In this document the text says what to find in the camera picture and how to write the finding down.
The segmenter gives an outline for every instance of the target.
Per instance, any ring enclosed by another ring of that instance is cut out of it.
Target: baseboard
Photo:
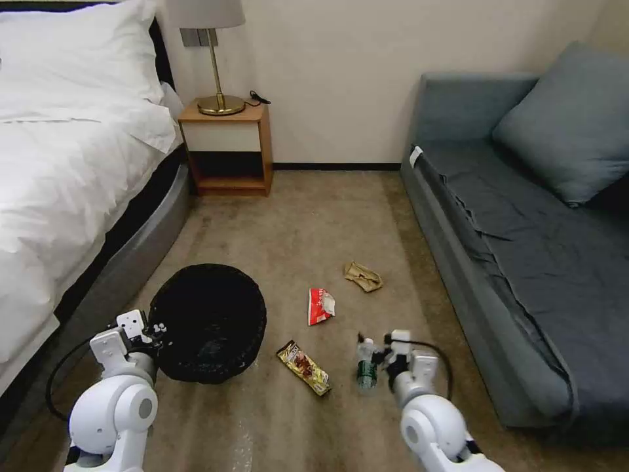
[[[388,163],[273,163],[274,170],[400,170],[400,164]]]

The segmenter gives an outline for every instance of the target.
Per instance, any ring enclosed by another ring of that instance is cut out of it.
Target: white wall
[[[156,1],[179,94],[212,94],[208,49],[183,47],[166,8],[178,0]],[[542,71],[568,42],[588,38],[606,3],[242,2],[245,25],[219,31],[223,89],[273,101],[275,161],[314,163],[399,162],[420,74]]]
[[[629,54],[629,0],[609,0],[594,25],[590,42],[601,49]]]

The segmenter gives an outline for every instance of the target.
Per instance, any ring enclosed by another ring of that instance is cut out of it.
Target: green bottle label
[[[369,377],[374,380],[377,378],[376,366],[370,361],[358,362],[358,370],[356,371],[356,378]]]

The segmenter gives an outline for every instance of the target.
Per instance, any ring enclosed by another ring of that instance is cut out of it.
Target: gray pillow
[[[493,138],[569,205],[629,171],[629,58],[570,44]]]

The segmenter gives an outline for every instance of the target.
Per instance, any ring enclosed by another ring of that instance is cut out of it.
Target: white duvet
[[[168,108],[146,100],[13,92],[0,94],[0,364],[52,316],[180,143]]]

